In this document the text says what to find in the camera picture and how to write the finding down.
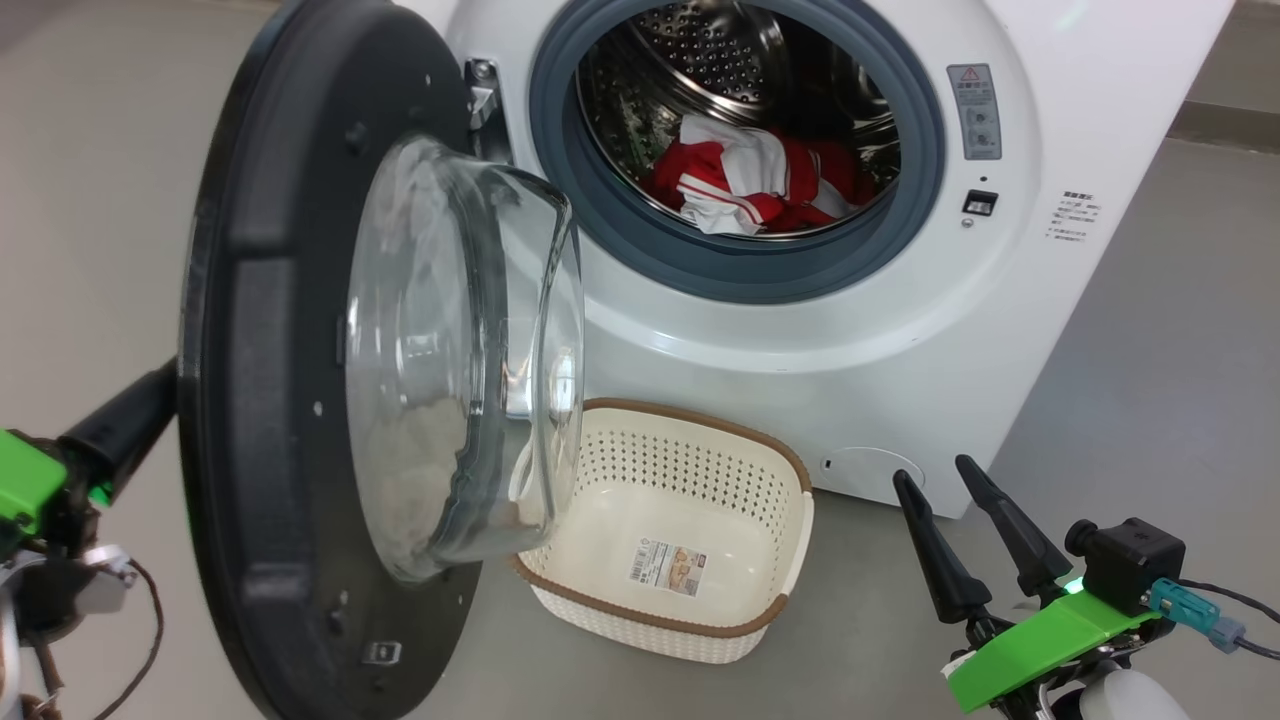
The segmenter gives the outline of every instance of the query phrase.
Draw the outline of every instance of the blue connector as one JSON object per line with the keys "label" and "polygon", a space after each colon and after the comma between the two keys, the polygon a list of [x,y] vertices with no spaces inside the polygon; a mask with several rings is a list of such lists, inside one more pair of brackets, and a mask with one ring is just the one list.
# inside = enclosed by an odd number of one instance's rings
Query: blue connector
{"label": "blue connector", "polygon": [[1225,653],[1235,652],[1239,647],[1235,639],[1244,635],[1243,624],[1222,618],[1217,605],[1167,578],[1161,578],[1151,585],[1147,607],[1204,635],[1213,647]]}

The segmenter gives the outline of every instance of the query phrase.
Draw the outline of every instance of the stainless steel drum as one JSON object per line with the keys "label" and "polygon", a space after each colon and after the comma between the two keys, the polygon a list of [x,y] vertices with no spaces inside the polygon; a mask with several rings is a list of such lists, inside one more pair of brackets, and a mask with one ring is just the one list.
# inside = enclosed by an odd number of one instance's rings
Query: stainless steel drum
{"label": "stainless steel drum", "polygon": [[[814,44],[819,53],[812,51]],[[812,118],[796,117],[796,101],[823,96],[826,104],[806,111],[828,115],[819,124],[837,129],[820,138],[858,155],[881,195],[897,177],[892,113],[865,70],[814,29],[753,5],[691,0],[635,15],[584,56],[576,85],[600,155],[650,205],[675,218],[680,215],[643,184],[678,138],[686,114],[799,133],[801,120]],[[780,240],[822,229],[751,237]]]}

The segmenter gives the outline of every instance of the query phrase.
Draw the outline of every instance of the brown basket rim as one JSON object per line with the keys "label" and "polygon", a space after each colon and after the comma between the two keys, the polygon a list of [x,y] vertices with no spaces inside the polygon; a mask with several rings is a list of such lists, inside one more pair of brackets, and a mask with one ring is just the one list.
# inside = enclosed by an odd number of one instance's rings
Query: brown basket rim
{"label": "brown basket rim", "polygon": [[[648,415],[658,415],[662,418],[671,418],[673,420],[684,420],[686,423],[694,423],[698,425],[705,425],[712,429],[722,430],[730,434],[735,434],[749,441],[763,445],[787,460],[791,468],[796,473],[796,479],[800,483],[801,492],[813,492],[813,486],[809,484],[809,473],[805,470],[804,462],[800,461],[800,456],[795,454],[785,443],[767,436],[762,432],[753,430],[744,425],[736,423],[730,423],[728,420],[722,420],[719,418],[713,418],[710,415],[704,415],[701,413],[694,413],[692,410],[685,410],[681,407],[672,407],[669,405],[659,405],[657,402],[645,402],[641,400],[623,400],[617,397],[596,397],[588,400],[582,404],[582,411],[588,413],[591,410],[627,410],[631,413],[645,413]],[[742,635],[750,635],[751,633],[759,632],[769,625],[782,609],[787,603],[787,596],[780,593],[778,597],[773,598],[773,602],[764,609],[755,618],[742,623],[741,625],[732,626],[718,626],[718,625],[703,625],[701,623],[687,623],[685,620],[673,620],[671,618],[663,618],[662,615],[653,615],[650,612],[641,612],[639,610],[631,610],[630,607],[623,607],[613,602],[603,601],[598,597],[589,596],[586,593],[567,588],[557,582],[548,580],[547,578],[534,573],[525,561],[520,559],[518,555],[511,557],[512,568],[516,573],[525,579],[529,584],[544,589],[549,593],[558,594],[564,600],[576,602],[579,605],[585,605],[593,610],[599,610],[625,620],[631,620],[644,625],[653,625],[655,628],[663,628],[667,630],[676,630],[680,633],[689,633],[692,635],[703,635],[708,638],[728,639],[740,638]]]}

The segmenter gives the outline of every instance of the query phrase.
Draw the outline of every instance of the basket label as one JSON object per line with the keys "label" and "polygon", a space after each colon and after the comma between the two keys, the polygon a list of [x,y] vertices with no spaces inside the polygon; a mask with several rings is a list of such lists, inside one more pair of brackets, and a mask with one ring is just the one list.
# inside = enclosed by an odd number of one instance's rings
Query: basket label
{"label": "basket label", "polygon": [[637,583],[698,597],[707,553],[689,547],[640,538],[630,578]]}

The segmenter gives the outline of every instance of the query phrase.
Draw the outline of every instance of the cable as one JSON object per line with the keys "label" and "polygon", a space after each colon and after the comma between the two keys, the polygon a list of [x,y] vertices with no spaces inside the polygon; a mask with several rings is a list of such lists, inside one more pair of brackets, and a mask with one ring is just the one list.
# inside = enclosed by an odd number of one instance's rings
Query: cable
{"label": "cable", "polygon": [[164,610],[160,607],[160,588],[156,587],[155,578],[151,577],[151,573],[148,573],[141,562],[137,560],[129,560],[129,565],[137,570],[140,575],[142,575],[142,579],[147,582],[147,589],[151,591],[151,605],[156,611],[156,637],[151,641],[151,652],[147,653],[147,661],[142,664],[142,669],[138,670],[138,674],[134,675],[133,680],[124,687],[124,692],[111,701],[111,705],[108,705],[102,712],[93,716],[93,720],[105,720],[113,712],[119,710],[120,706],[124,705],[124,701],[129,700],[129,696],[133,694],[133,691],[142,684],[142,679],[147,676],[148,671],[151,671],[151,666],[155,665],[156,656],[160,655],[160,639],[164,638]]}
{"label": "cable", "polygon": [[36,652],[36,662],[40,665],[40,675],[45,683],[45,694],[50,698],[65,687],[63,678],[58,674],[58,665],[54,664],[54,653],[49,652],[49,643],[42,633],[24,633],[27,644]]}
{"label": "cable", "polygon": [[1280,623],[1280,612],[1276,612],[1272,607],[1270,607],[1270,606],[1267,606],[1267,605],[1265,605],[1265,603],[1262,603],[1262,602],[1260,602],[1257,600],[1253,600],[1252,597],[1249,597],[1247,594],[1238,593],[1238,592],[1235,592],[1233,589],[1226,589],[1224,587],[1219,587],[1219,585],[1215,585],[1212,583],[1197,583],[1194,580],[1178,580],[1178,584],[1183,585],[1184,588],[1193,588],[1193,589],[1211,592],[1211,593],[1217,593],[1217,594],[1221,594],[1224,597],[1229,597],[1229,598],[1231,598],[1231,600],[1234,600],[1236,602],[1240,602],[1243,605],[1248,605],[1249,607],[1257,610],[1258,612],[1266,615],[1267,618],[1271,618],[1276,623]]}
{"label": "cable", "polygon": [[1247,650],[1253,655],[1261,655],[1262,657],[1267,657],[1270,660],[1280,660],[1280,651],[1271,650],[1268,647],[1262,647],[1261,644],[1257,643],[1251,643],[1244,638],[1235,638],[1235,644],[1240,650]]}
{"label": "cable", "polygon": [[[1238,592],[1235,592],[1233,589],[1228,589],[1228,588],[1224,588],[1224,587],[1220,587],[1220,585],[1215,585],[1212,583],[1197,583],[1196,580],[1178,580],[1178,584],[1180,584],[1180,585],[1183,585],[1185,588],[1192,588],[1192,589],[1211,592],[1211,593],[1216,593],[1216,594],[1220,594],[1220,596],[1224,596],[1224,597],[1229,597],[1229,598],[1231,598],[1231,600],[1234,600],[1234,601],[1236,601],[1236,602],[1239,602],[1242,605],[1247,605],[1247,606],[1257,610],[1258,612],[1266,615],[1267,618],[1275,620],[1276,623],[1280,623],[1280,612],[1276,612],[1275,609],[1270,607],[1268,605],[1266,605],[1263,602],[1253,600],[1252,597],[1249,597],[1249,596],[1247,596],[1244,593],[1238,593]],[[1235,620],[1231,620],[1231,623],[1234,623],[1234,625],[1236,628],[1236,633],[1239,633],[1239,634],[1244,633],[1244,626],[1243,625],[1240,625]],[[1235,644],[1235,647],[1238,647],[1240,650],[1245,650],[1248,652],[1252,652],[1253,655],[1258,655],[1258,656],[1262,656],[1262,657],[1266,657],[1266,659],[1270,659],[1270,660],[1280,660],[1280,651],[1275,651],[1275,650],[1271,650],[1268,647],[1263,647],[1263,646],[1261,646],[1258,643],[1249,642],[1249,641],[1244,639],[1243,637],[1235,637],[1235,638],[1230,639],[1230,642],[1233,644]],[[1226,644],[1219,644],[1217,647],[1219,647],[1219,650],[1221,650],[1224,652],[1226,652],[1226,651],[1230,650],[1229,646],[1226,646]]]}
{"label": "cable", "polygon": [[22,717],[23,720],[63,720],[63,712],[50,705],[47,700],[41,701],[36,696],[24,694],[22,696]]}

